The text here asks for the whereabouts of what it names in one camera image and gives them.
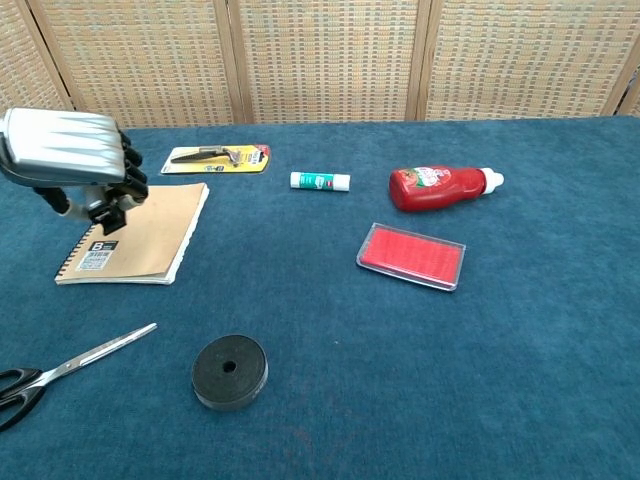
scissors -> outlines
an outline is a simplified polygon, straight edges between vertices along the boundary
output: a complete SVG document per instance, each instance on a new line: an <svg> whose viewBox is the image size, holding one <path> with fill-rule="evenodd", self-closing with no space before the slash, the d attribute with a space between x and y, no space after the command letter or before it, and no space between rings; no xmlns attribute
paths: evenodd
<svg viewBox="0 0 640 480"><path fill-rule="evenodd" d="M157 325L155 323L151 323L146 327L114 338L93 350L89 350L87 353L83 353L64 362L59 367L49 370L48 372L34 368L13 368L1 372L0 379L10 377L18 377L18 379L8 387L0 389L0 412L8 410L14 405L22 404L22 406L12 417L0 424L0 432L18 423L36 406L36 403L38 403L45 392L46 385L121 349L125 345L155 330L156 327Z"/></svg>

bottle label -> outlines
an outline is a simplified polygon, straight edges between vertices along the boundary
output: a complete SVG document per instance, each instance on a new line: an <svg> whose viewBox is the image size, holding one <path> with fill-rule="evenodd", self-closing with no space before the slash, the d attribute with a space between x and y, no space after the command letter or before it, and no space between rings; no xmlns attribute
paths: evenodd
<svg viewBox="0 0 640 480"><path fill-rule="evenodd" d="M447 168L417 167L403 170L405 181L411 187L433 187L451 178Z"/></svg>

yellow packaging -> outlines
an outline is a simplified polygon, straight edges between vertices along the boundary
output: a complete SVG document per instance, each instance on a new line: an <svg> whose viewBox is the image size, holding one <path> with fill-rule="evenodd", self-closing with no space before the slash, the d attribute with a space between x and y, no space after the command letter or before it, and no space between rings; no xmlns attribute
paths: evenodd
<svg viewBox="0 0 640 480"><path fill-rule="evenodd" d="M270 158L268 145L176 147L160 173L258 173Z"/></svg>

roll of tape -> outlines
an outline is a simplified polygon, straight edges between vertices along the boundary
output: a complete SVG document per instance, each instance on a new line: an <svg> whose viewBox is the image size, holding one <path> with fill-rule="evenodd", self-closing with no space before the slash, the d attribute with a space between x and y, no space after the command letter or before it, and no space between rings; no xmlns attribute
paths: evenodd
<svg viewBox="0 0 640 480"><path fill-rule="evenodd" d="M267 356L258 342L244 335L228 335L198 354L191 380L205 406L228 412L253 402L268 376Z"/></svg>

tape core hole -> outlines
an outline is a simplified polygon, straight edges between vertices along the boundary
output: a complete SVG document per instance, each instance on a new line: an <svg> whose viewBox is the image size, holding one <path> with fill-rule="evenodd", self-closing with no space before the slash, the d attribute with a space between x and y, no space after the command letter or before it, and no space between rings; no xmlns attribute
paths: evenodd
<svg viewBox="0 0 640 480"><path fill-rule="evenodd" d="M225 373L231 373L236 369L236 362L233 362L231 360L229 360L228 362L224 362L222 364L222 370L225 371Z"/></svg>

